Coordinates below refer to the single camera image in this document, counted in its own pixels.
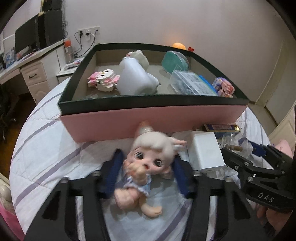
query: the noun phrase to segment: pink bag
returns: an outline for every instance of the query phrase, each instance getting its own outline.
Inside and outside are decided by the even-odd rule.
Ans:
[[[0,214],[2,215],[3,219],[11,229],[11,231],[18,237],[20,241],[23,241],[25,238],[24,232],[18,222],[17,217],[7,211],[2,205],[0,204]]]

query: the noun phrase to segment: round table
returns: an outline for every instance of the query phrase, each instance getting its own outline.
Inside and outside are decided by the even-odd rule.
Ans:
[[[15,145],[10,167],[10,186],[15,211],[25,233],[42,203],[62,177],[85,177],[100,169],[104,161],[110,160],[116,148],[128,153],[133,142],[129,138],[75,143],[59,120],[60,110],[57,106],[67,82],[65,80],[56,86],[38,103],[25,122]],[[269,144],[266,133],[249,108],[237,124],[249,140]],[[177,133],[175,136],[180,137],[182,134]],[[164,213],[157,219],[148,219],[136,211],[122,212],[113,199],[103,202],[106,225],[112,240],[181,240],[191,201],[178,194],[174,181],[158,182],[152,189],[151,199],[153,205],[163,206]],[[82,202],[82,198],[77,197],[80,240],[85,238]],[[214,230],[213,214],[214,211],[210,214],[213,225],[209,225],[207,240],[211,239]]]

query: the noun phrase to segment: white box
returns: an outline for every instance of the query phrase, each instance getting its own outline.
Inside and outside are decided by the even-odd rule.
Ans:
[[[209,172],[225,166],[213,132],[193,131],[188,142],[189,162],[194,170]]]

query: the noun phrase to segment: metal bolt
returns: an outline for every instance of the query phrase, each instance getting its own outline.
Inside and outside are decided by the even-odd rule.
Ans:
[[[200,171],[193,171],[193,175],[195,176],[195,177],[200,177],[200,176],[202,176],[202,173],[200,172]]]
[[[231,182],[233,182],[233,179],[232,179],[231,177],[225,177],[224,180],[225,180],[225,182],[227,182],[227,183],[231,183]]]
[[[91,174],[93,177],[99,177],[101,175],[101,172],[99,170],[96,170],[94,171],[92,174]]]
[[[61,179],[61,183],[67,183],[69,181],[69,178],[68,177],[63,177]]]

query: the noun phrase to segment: drawer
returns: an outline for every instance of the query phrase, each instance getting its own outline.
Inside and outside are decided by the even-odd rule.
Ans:
[[[47,80],[43,64],[38,63],[27,68],[21,69],[22,75],[27,86],[31,86]]]
[[[28,86],[28,89],[36,104],[50,91],[47,81]]]

